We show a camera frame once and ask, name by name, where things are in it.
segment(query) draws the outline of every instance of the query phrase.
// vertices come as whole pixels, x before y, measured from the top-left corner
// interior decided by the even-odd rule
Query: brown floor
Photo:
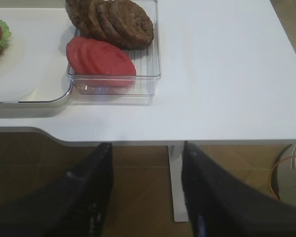
[[[271,1],[296,51],[296,0]],[[217,163],[271,195],[272,163],[284,146],[203,146]],[[0,203],[59,177],[93,148],[68,148],[39,134],[0,134]],[[103,236],[191,237],[189,223],[174,223],[166,147],[116,147],[115,183]]]

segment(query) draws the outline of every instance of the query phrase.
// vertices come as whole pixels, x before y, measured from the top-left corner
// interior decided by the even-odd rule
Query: orange cable
[[[292,159],[292,158],[296,158],[296,156],[287,157],[287,158],[284,158],[284,159],[282,159],[282,160],[276,162],[276,163],[274,164],[274,166],[272,167],[271,172],[270,172],[270,175],[269,175],[269,177],[268,177],[268,185],[269,185],[269,187],[270,187],[270,189],[271,189],[271,192],[272,192],[273,196],[274,196],[275,199],[278,200],[278,201],[280,201],[280,200],[278,199],[278,197],[277,197],[276,194],[275,194],[275,191],[274,191],[273,188],[272,188],[272,174],[273,174],[273,172],[274,172],[274,170],[275,170],[276,167],[278,167],[278,166],[279,166],[281,163],[283,163],[284,161],[287,161],[288,159]]]

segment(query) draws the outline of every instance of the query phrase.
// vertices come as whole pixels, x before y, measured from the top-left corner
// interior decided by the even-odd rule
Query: table top
[[[151,105],[69,103],[36,118],[1,110],[0,131],[73,145],[296,141],[296,54],[269,1],[160,0],[158,10],[162,78]]]

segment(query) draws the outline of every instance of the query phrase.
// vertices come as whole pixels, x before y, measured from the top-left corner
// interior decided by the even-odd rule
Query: lettuce
[[[2,29],[2,38],[0,39],[0,50],[1,50],[1,48],[7,44],[8,39],[11,36],[11,32],[8,25],[2,20],[0,20],[0,26]]]

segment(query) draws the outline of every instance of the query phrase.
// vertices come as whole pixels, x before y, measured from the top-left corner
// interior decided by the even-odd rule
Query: leg
[[[175,222],[187,222],[187,210],[181,182],[183,146],[169,146],[169,164],[172,186],[173,213]]]

